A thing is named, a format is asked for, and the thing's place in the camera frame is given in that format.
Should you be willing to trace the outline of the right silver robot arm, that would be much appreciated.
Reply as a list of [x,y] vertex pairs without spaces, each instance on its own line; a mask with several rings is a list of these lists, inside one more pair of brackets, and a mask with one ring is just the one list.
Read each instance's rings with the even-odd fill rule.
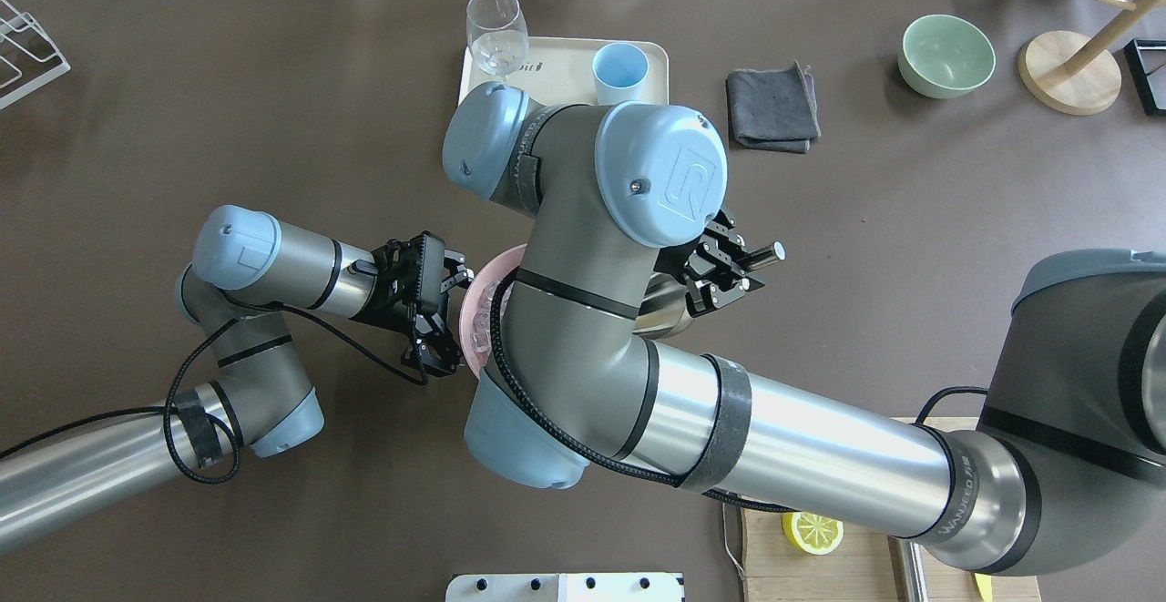
[[504,279],[464,428],[527,487],[588,464],[915,541],[991,576],[1110,553],[1163,506],[1163,253],[1070,250],[1030,270],[974,429],[902,424],[634,332],[660,250],[696,240],[726,153],[695,108],[541,107],[470,91],[449,178],[536,220]]

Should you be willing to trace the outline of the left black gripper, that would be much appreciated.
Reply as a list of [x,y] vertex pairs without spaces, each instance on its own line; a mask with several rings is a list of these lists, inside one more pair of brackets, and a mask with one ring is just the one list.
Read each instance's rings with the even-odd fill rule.
[[462,350],[447,323],[447,294],[469,290],[475,282],[464,254],[447,254],[444,240],[422,232],[408,242],[387,242],[350,262],[347,271],[371,282],[351,320],[410,336],[412,363],[422,379],[458,373]]

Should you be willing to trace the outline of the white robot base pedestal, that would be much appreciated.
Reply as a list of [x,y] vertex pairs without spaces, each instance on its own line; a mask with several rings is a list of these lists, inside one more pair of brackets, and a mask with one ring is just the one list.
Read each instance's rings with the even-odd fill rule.
[[465,574],[445,601],[687,601],[686,581],[667,572]]

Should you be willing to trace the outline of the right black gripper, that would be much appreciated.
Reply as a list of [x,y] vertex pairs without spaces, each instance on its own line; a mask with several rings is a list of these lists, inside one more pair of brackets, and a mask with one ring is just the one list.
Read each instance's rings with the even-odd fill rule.
[[721,209],[695,240],[662,249],[652,273],[659,299],[677,299],[688,316],[700,317],[763,290],[754,254],[736,230],[737,220]]

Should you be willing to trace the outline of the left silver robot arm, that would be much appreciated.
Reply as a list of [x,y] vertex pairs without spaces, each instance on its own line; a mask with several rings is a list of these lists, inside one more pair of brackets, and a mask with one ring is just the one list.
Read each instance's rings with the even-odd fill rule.
[[391,374],[424,386],[454,374],[461,348],[449,293],[475,274],[424,231],[374,250],[238,205],[213,210],[174,296],[201,329],[159,402],[104,412],[3,450],[3,552],[175,477],[222,485],[243,453],[272,457],[323,430],[318,392],[287,324],[294,315],[363,357],[325,316],[403,336]]

